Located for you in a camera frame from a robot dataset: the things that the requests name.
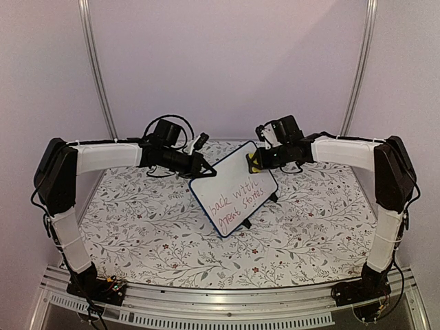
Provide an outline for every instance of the floral tablecloth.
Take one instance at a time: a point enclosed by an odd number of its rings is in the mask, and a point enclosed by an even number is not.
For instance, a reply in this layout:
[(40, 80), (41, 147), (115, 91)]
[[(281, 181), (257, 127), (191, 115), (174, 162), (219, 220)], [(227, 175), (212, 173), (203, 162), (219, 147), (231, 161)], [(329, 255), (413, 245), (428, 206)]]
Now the floral tablecloth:
[[(201, 152), (212, 164), (241, 144), (208, 142)], [(153, 179), (147, 168), (110, 169), (80, 231), (101, 275), (135, 283), (234, 289), (359, 275), (375, 217), (353, 171), (325, 163), (303, 168), (297, 175), (274, 170), (278, 202), (266, 202), (249, 230), (241, 227), (226, 239), (191, 195), (188, 180)]]

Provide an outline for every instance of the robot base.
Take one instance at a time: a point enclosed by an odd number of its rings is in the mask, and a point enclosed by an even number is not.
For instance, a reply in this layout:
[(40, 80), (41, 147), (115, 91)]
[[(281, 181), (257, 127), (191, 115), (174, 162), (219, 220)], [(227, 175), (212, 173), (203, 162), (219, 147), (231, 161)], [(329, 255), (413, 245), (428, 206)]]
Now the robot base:
[[(126, 285), (121, 286), (118, 291), (114, 291), (112, 287), (109, 287), (109, 282), (107, 282), (107, 280), (96, 279), (95, 281), (96, 290), (94, 294), (89, 296), (90, 299), (104, 304), (122, 306), (122, 302), (125, 298), (125, 291), (127, 289)], [(67, 293), (85, 298), (83, 291), (81, 291), (78, 286), (73, 283), (68, 284)]]
[(336, 301), (336, 306), (345, 306), (362, 301), (379, 298), (391, 293), (388, 281), (383, 281), (381, 285), (365, 288), (363, 280), (353, 282), (339, 282), (331, 289), (331, 297)]

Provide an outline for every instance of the perforated metal strip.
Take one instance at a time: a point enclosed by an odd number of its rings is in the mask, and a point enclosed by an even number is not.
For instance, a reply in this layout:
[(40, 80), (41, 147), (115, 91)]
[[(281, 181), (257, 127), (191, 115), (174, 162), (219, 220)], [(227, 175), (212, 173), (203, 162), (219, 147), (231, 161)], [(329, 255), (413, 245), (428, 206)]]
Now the perforated metal strip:
[[(87, 313), (88, 304), (79, 298), (64, 296), (52, 292), (50, 302), (54, 305)], [(281, 330), (281, 329), (315, 329), (334, 325), (331, 313), (319, 313), (282, 320), (256, 320), (256, 321), (215, 321), (215, 320), (182, 320), (176, 318), (150, 316), (144, 313), (121, 310), (114, 318), (103, 316), (106, 320), (136, 325), (148, 329), (170, 330)]]

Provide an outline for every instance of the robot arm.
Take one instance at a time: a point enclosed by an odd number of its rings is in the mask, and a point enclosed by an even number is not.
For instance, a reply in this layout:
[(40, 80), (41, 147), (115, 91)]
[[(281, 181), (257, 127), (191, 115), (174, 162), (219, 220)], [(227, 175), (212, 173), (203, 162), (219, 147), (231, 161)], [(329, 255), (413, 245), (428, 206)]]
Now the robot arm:
[(45, 224), (71, 272), (67, 291), (92, 300), (120, 305), (123, 283), (97, 279), (78, 229), (75, 213), (76, 176), (107, 168), (163, 166), (182, 177), (209, 177), (217, 173), (204, 159), (201, 149), (208, 136), (202, 133), (184, 153), (172, 146), (182, 128), (159, 120), (154, 132), (143, 138), (123, 141), (66, 143), (52, 139), (34, 176), (35, 193), (47, 212)]
[(379, 204), (377, 228), (371, 252), (362, 269), (362, 279), (338, 283), (332, 291), (337, 305), (378, 298), (391, 292), (386, 275), (408, 226), (406, 207), (413, 195), (416, 175), (399, 137), (368, 140), (333, 137), (328, 133), (304, 137), (293, 116), (259, 126), (256, 133), (266, 147), (247, 156), (255, 173), (287, 163), (334, 162), (365, 168), (375, 173), (375, 197)]

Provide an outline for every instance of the vertical metal post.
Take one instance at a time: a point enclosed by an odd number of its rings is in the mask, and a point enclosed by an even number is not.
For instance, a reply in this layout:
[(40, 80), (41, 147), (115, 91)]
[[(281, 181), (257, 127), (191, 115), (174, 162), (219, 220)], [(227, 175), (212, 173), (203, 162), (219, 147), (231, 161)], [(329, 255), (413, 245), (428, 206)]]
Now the vertical metal post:
[(366, 63), (369, 57), (371, 41), (373, 39), (374, 23), (376, 20), (377, 0), (368, 0), (366, 7), (365, 28), (364, 36), (362, 39), (362, 46), (359, 56), (359, 62), (357, 63), (357, 71), (353, 87), (351, 89), (350, 99), (345, 111), (344, 121), (340, 130), (340, 135), (347, 135), (350, 130), (353, 115), (355, 113), (356, 105), (358, 104), (358, 98), (360, 89), (362, 86), (362, 80), (364, 79)]
[(95, 80), (96, 91), (98, 92), (98, 98), (101, 104), (102, 114), (104, 115), (105, 124), (110, 137), (116, 139), (118, 138), (118, 134), (116, 133), (115, 123), (113, 121), (113, 116), (111, 115), (109, 101), (107, 100), (104, 81), (102, 80), (102, 74), (98, 62), (98, 55), (96, 53), (94, 33), (91, 28), (89, 0), (79, 0), (79, 6), (85, 44), (89, 55), (91, 70), (93, 72), (93, 79)]

